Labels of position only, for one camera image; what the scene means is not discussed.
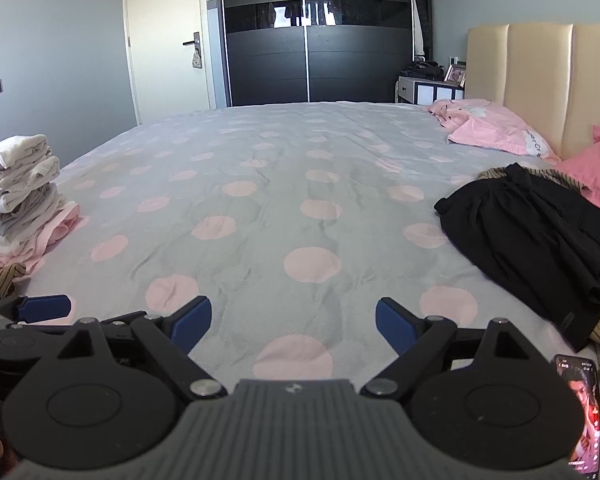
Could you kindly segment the pink pillow with print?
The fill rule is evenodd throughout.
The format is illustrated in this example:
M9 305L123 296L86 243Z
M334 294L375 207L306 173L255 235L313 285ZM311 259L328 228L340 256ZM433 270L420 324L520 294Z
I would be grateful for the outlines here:
M448 141L559 162L559 156L522 118L488 100L437 100L427 107L445 128Z

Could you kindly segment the stack of folded light clothes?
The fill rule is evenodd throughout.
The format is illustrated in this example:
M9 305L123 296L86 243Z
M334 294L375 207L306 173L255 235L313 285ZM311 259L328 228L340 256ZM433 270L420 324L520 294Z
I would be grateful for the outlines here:
M22 253L62 203L55 179L60 161L46 136L0 141L0 257Z

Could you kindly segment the white bedside table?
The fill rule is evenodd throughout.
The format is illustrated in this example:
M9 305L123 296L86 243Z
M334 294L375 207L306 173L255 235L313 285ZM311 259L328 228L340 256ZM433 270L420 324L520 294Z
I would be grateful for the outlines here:
M394 102L429 106L437 100L462 100L464 89L444 81L400 76L394 88Z

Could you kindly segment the black shorts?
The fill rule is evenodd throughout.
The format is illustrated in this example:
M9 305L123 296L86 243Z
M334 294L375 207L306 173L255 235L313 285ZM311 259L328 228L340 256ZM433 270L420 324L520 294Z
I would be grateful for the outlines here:
M434 205L443 233L487 278L583 350L600 322L600 208L509 165Z

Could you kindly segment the hanging white garment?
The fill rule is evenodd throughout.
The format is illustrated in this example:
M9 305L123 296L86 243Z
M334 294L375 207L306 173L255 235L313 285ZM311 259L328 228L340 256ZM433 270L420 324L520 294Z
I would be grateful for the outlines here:
M425 54L425 40L424 34L422 33L422 21L420 20L419 8L417 0L412 0L412 25L413 25L413 39L414 39L414 57L415 58L426 58Z

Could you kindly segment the pink folded garment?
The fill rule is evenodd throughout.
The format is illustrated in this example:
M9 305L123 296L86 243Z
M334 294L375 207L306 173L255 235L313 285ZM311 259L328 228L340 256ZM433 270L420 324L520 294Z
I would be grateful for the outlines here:
M74 200L63 202L42 226L23 242L9 248L0 248L0 271L20 264L23 275L35 273L46 252L63 240L80 223L80 205Z

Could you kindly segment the olive striped garment at left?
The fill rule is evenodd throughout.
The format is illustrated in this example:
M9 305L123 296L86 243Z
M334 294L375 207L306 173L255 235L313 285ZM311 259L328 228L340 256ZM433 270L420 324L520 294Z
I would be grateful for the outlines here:
M15 282L26 274L26 268L21 263L10 264L0 270L0 296L6 297L15 291Z

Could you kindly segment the smartphone with lit screen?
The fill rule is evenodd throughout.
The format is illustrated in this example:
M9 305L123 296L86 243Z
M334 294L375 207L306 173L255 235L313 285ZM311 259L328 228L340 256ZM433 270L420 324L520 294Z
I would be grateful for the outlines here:
M585 479L600 476L600 392L596 365L580 356L556 354L556 372L580 402L583 428L569 463Z

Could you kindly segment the white door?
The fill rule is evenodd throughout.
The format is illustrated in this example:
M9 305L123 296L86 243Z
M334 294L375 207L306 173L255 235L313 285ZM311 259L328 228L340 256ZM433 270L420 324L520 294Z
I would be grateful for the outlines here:
M204 66L204 0L124 0L124 27L137 120L154 122L211 107ZM200 32L202 69L185 41Z

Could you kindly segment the picture frame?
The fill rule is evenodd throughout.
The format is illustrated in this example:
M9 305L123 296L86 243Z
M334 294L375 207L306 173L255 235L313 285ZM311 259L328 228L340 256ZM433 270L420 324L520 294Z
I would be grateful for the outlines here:
M455 84L457 87L463 87L466 80L466 65L460 63L452 63L444 76L446 84Z

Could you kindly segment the black sliding wardrobe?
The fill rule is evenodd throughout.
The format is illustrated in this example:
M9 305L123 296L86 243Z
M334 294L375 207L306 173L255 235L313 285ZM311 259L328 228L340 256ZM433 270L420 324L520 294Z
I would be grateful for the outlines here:
M234 106L393 101L411 0L221 0Z

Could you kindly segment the beige padded headboard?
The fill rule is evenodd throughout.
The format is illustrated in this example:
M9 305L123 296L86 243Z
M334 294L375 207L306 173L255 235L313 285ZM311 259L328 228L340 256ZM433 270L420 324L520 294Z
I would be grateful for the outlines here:
M561 158L600 126L600 25L481 25L467 35L465 96L507 107Z

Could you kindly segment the black bag on nightstand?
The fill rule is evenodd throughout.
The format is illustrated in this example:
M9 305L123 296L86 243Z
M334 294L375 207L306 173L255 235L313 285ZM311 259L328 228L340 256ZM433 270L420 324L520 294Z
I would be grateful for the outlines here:
M442 81L444 69L434 61L416 60L408 63L404 70L401 70L400 75L408 78Z

